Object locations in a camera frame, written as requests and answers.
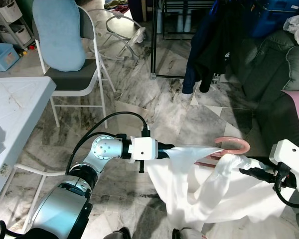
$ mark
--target light blue cushion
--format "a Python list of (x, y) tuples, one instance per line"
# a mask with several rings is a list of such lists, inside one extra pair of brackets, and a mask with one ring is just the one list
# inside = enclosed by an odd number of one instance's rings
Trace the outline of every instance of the light blue cushion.
[(78, 71), (85, 62), (80, 13), (74, 0), (34, 0), (33, 18), (44, 61), (59, 71)]

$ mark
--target pink umbrella handle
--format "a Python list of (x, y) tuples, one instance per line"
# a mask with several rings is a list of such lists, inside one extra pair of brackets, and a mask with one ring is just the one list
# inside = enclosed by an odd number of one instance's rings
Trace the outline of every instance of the pink umbrella handle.
[(243, 148), (241, 149), (225, 149), (221, 152), (217, 152), (212, 154), (212, 156), (216, 156), (216, 157), (221, 157), (223, 155), (225, 155), (226, 153), (231, 153), (231, 154), (244, 154), (247, 153), (250, 150), (250, 144), (241, 139), (241, 138), (236, 138), (236, 137), (220, 137), (215, 139), (215, 143), (221, 143), (221, 142), (233, 142), (233, 143), (238, 143), (241, 144), (243, 146)]

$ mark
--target folding chair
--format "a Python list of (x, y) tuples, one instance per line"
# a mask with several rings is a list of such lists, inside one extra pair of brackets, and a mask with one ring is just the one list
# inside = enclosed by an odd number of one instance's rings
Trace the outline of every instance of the folding chair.
[[(103, 84), (102, 80), (109, 81), (113, 92), (115, 92), (115, 88), (111, 81), (111, 78), (105, 68), (104, 62), (99, 55), (99, 51), (97, 48), (96, 35), (95, 35), (95, 27), (90, 15), (80, 6), (77, 6), (80, 14), (80, 35), (81, 38), (87, 38), (93, 40), (94, 45), (94, 59), (86, 59), (83, 67), (78, 71), (59, 71), (50, 67), (48, 70), (45, 68), (45, 62), (42, 56), (41, 47), (40, 47), (40, 32), (35, 24), (35, 18), (32, 23), (32, 28), (34, 32), (35, 42), (39, 53), (39, 58), (41, 62), (41, 67), (44, 73), (44, 76), (49, 76), (56, 84), (56, 89), (50, 98), (51, 106), (56, 122), (56, 126), (60, 127), (58, 115), (55, 107), (94, 107), (94, 108), (102, 108), (103, 116), (106, 117), (105, 110), (105, 102), (104, 102), (104, 92), (103, 92)], [(60, 15), (63, 13), (62, 11), (66, 11), (67, 9), (61, 9)], [(101, 79), (101, 67), (103, 68), (103, 72), (107, 79)], [(53, 101), (53, 96), (59, 97), (80, 97), (88, 95), (92, 92), (94, 85), (96, 82), (99, 82), (100, 87), (100, 95), (101, 95), (101, 105), (56, 105)]]

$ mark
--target chair leg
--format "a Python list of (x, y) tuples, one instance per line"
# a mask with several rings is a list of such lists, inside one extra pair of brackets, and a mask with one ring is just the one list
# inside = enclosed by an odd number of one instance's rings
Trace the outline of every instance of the chair leg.
[[(103, 84), (102, 84), (101, 76), (99, 76), (99, 85), (100, 85), (103, 117), (105, 118), (106, 117), (106, 111), (105, 111), (104, 92), (103, 92)], [(104, 122), (104, 125), (105, 125), (105, 128), (108, 128), (108, 121), (107, 120)]]
[(102, 66), (102, 68), (103, 68), (103, 70), (104, 70), (104, 73), (105, 73), (105, 75), (106, 75), (106, 78), (107, 78), (108, 81), (110, 82), (110, 85), (111, 85), (111, 87), (112, 87), (113, 92), (116, 92), (116, 90), (115, 90), (115, 88), (114, 88), (114, 85), (113, 85), (113, 82), (112, 82), (112, 80), (111, 80), (111, 77), (110, 77), (108, 71), (106, 70), (105, 65), (104, 65), (104, 62), (103, 62), (102, 59), (101, 59), (101, 66)]
[(51, 106), (52, 106), (52, 111), (53, 111), (53, 115), (54, 115), (56, 126), (58, 128), (60, 128), (60, 123), (59, 123), (58, 115), (56, 113), (56, 109), (55, 109), (55, 105), (54, 105), (54, 101), (53, 101), (52, 97), (50, 97), (50, 101), (51, 101)]

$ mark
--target clothing rack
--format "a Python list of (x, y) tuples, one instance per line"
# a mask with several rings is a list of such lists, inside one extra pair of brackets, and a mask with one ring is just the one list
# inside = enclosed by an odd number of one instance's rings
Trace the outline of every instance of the clothing rack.
[[(152, 10), (152, 31), (151, 31), (151, 59), (150, 59), (150, 76), (154, 80), (156, 77), (184, 79), (184, 76), (160, 75), (156, 74), (156, 44), (157, 44), (157, 11), (159, 0), (153, 0)], [(188, 10), (199, 10), (212, 8), (214, 0), (162, 0), (162, 33), (164, 39), (164, 19), (168, 9), (182, 9), (186, 13), (174, 13), (177, 15), (188, 15)], [(194, 34), (195, 32), (168, 32), (168, 34)]]

